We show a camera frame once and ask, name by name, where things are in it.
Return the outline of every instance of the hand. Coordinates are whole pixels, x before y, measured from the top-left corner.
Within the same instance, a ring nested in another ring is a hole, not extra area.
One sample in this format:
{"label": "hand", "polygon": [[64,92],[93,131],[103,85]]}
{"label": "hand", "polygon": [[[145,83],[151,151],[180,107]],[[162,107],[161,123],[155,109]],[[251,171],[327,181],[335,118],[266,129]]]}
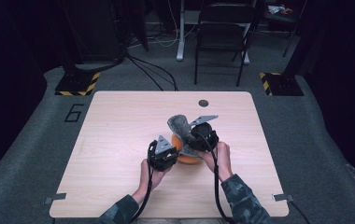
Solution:
{"label": "hand", "polygon": [[[168,169],[164,171],[153,171],[152,174],[152,185],[151,185],[151,190],[154,190],[157,188],[157,186],[161,183],[161,180],[163,180],[163,177],[168,173],[172,167],[169,167]],[[148,184],[149,184],[149,167],[148,167],[148,160],[144,159],[142,160],[142,163],[140,165],[140,182],[139,182],[139,187],[137,188],[136,192],[132,195],[132,197],[135,199],[135,201],[138,204],[141,204],[143,200],[145,199],[146,192],[148,191]]]}
{"label": "hand", "polygon": [[[213,156],[210,152],[198,151],[195,150],[198,156],[202,157],[209,167],[210,171],[214,172],[215,170],[215,162],[213,160]],[[213,149],[216,158],[218,159],[219,166],[219,180],[223,182],[233,175],[233,171],[231,169],[231,160],[230,160],[230,146],[223,142],[218,142],[215,149]]]}

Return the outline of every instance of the desk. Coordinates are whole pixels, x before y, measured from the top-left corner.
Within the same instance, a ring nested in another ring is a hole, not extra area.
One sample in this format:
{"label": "desk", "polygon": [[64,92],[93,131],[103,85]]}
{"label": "desk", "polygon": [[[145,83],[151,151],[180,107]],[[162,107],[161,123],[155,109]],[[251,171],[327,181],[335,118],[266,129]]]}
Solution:
{"label": "desk", "polygon": [[[209,106],[198,102],[207,100]],[[161,134],[171,141],[167,121],[177,114],[189,122],[219,115],[209,123],[231,147],[233,172],[253,189],[272,217],[289,213],[262,125],[251,95],[234,91],[99,91],[92,99],[57,193],[52,217],[99,217],[114,202],[133,193],[139,183],[140,162],[149,143]],[[206,164],[178,162],[155,189],[140,217],[220,217],[214,197],[214,176]],[[220,187],[220,203],[231,211]]]}
{"label": "desk", "polygon": [[[179,62],[183,61],[183,56],[184,56],[184,45],[185,45],[185,30],[184,30],[184,25],[185,24],[198,24],[198,16],[200,14],[199,11],[187,11],[184,7],[184,1],[181,0],[180,3],[180,37],[178,41],[178,47],[177,47],[177,60]],[[256,6],[257,0],[253,0],[252,5],[255,7]],[[244,34],[247,33],[249,30],[249,26],[245,25],[245,31]],[[245,61],[244,64],[249,64],[249,55],[248,53],[245,55]]]}

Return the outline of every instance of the dark background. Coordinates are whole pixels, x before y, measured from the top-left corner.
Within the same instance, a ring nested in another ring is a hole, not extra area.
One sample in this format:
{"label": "dark background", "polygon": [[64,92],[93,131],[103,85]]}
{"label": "dark background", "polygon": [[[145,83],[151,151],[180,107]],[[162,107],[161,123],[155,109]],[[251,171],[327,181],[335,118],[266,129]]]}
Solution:
{"label": "dark background", "polygon": [[[355,3],[310,1],[308,14],[312,17],[301,26],[303,37],[319,32],[311,27],[324,23],[327,27],[318,43],[302,38],[301,45],[319,46],[305,55],[311,62],[305,68],[305,79],[329,134],[355,167]],[[317,15],[327,16],[320,21]],[[47,85],[43,74],[61,65],[50,43],[47,17],[59,22],[67,52],[75,63],[81,63],[56,0],[0,1],[0,160],[42,99]]]}

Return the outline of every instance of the patterned sleeve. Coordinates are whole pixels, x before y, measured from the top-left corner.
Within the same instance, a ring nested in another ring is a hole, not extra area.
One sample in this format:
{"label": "patterned sleeve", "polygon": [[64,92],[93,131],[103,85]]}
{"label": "patterned sleeve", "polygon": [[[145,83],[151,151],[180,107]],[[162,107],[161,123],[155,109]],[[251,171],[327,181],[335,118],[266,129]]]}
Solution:
{"label": "patterned sleeve", "polygon": [[252,190],[238,175],[232,175],[221,183],[230,204],[235,223],[272,223],[267,211],[254,196]]}
{"label": "patterned sleeve", "polygon": [[126,195],[113,204],[97,220],[96,224],[128,224],[135,215],[139,205],[131,195]]}

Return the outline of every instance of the yellow and black striped tape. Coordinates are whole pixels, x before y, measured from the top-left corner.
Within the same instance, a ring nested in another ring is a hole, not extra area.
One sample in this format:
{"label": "yellow and black striped tape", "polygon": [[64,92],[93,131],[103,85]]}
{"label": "yellow and black striped tape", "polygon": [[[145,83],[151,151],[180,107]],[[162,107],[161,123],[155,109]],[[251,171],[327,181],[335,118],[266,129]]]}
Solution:
{"label": "yellow and black striped tape", "polygon": [[90,95],[91,92],[93,91],[93,88],[95,88],[96,81],[98,80],[100,76],[100,73],[96,73],[90,83],[90,86],[87,88],[86,91],[56,91],[55,95],[65,95],[65,96],[73,96],[73,95]]}
{"label": "yellow and black striped tape", "polygon": [[260,78],[262,79],[263,87],[267,95],[273,95],[270,85],[268,84],[266,76],[280,76],[280,73],[260,73]]}

